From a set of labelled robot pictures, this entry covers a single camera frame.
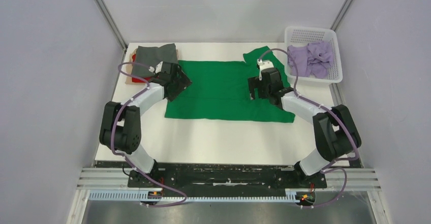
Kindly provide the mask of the green t shirt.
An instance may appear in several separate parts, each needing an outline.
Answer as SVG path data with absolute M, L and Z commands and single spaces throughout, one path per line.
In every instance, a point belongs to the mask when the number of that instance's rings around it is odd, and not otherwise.
M 243 54 L 240 61 L 180 60 L 192 84 L 168 102 L 165 117 L 293 123 L 293 113 L 277 108 L 267 99 L 251 100 L 248 79 L 259 75 L 257 60 L 261 55 L 284 72 L 284 65 L 267 46 Z

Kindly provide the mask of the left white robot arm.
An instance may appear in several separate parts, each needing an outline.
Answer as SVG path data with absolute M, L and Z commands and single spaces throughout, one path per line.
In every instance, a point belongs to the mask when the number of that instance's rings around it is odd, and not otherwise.
M 173 101 L 191 84 L 191 80 L 177 63 L 159 62 L 149 67 L 150 79 L 141 78 L 144 88 L 123 102 L 109 101 L 103 111 L 99 142 L 114 155 L 123 157 L 132 169 L 140 173 L 147 187 L 159 183 L 157 164 L 141 146 L 141 116 L 156 103 Z

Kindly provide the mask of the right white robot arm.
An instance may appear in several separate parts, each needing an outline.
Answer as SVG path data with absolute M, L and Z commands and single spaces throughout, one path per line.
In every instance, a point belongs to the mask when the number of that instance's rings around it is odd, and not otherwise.
M 297 186 L 307 187 L 314 175 L 338 161 L 356 160 L 361 138 L 345 105 L 325 107 L 302 95 L 295 87 L 285 87 L 276 68 L 266 68 L 248 79 L 251 100 L 267 99 L 277 108 L 291 112 L 313 126 L 315 149 L 294 166 Z

